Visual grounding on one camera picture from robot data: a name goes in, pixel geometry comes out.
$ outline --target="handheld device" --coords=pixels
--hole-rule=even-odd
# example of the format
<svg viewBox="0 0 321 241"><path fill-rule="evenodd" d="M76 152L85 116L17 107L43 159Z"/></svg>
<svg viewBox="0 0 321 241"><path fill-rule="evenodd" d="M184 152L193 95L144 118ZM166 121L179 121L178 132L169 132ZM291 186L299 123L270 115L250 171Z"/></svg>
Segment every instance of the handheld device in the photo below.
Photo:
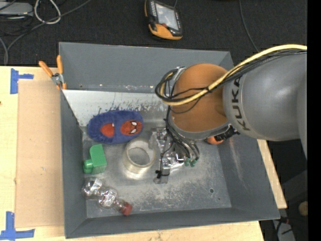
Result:
<svg viewBox="0 0 321 241"><path fill-rule="evenodd" d="M146 0L145 16L148 17L148 27L154 36L167 40L182 38L182 23L175 7L156 0Z"/></svg>

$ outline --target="cardboard sheet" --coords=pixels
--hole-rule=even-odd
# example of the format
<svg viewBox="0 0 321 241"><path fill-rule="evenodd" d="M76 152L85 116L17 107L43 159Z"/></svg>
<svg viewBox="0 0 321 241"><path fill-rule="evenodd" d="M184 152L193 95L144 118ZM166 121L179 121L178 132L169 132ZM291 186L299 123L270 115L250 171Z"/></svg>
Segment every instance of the cardboard sheet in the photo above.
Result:
<svg viewBox="0 0 321 241"><path fill-rule="evenodd" d="M59 91L19 80L15 227L63 225Z"/></svg>

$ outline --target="device screen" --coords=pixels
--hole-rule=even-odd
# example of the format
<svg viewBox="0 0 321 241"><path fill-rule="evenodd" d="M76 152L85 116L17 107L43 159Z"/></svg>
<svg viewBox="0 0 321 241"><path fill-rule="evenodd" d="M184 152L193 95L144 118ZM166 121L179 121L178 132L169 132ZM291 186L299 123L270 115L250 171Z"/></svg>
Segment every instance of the device screen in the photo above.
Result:
<svg viewBox="0 0 321 241"><path fill-rule="evenodd" d="M172 9L156 4L158 21L160 24L165 23L168 27L178 30L175 12Z"/></svg>

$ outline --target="blue tape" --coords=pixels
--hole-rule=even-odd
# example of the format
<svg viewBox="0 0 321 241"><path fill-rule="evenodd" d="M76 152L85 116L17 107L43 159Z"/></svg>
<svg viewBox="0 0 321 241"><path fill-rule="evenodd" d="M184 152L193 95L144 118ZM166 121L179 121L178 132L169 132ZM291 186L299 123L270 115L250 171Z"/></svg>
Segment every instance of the blue tape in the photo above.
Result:
<svg viewBox="0 0 321 241"><path fill-rule="evenodd" d="M19 72L15 69L11 69L11 85L10 85L10 94L18 93L18 80L19 79L33 79L32 74L22 74L19 75Z"/></svg>
<svg viewBox="0 0 321 241"><path fill-rule="evenodd" d="M1 230L0 240L15 241L17 238L34 237L35 229L16 231L15 229L15 214L13 212L6 212L6 229Z"/></svg>

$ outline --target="red cap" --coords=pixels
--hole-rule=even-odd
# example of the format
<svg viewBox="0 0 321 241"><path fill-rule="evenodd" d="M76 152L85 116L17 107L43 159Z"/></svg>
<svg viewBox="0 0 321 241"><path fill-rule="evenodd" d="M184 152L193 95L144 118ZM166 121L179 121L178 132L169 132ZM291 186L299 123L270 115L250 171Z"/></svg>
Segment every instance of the red cap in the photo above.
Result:
<svg viewBox="0 0 321 241"><path fill-rule="evenodd" d="M125 216L128 216L128 215L130 215L131 210L132 210L132 206L129 203L126 203L124 206L124 209L121 211L121 213Z"/></svg>

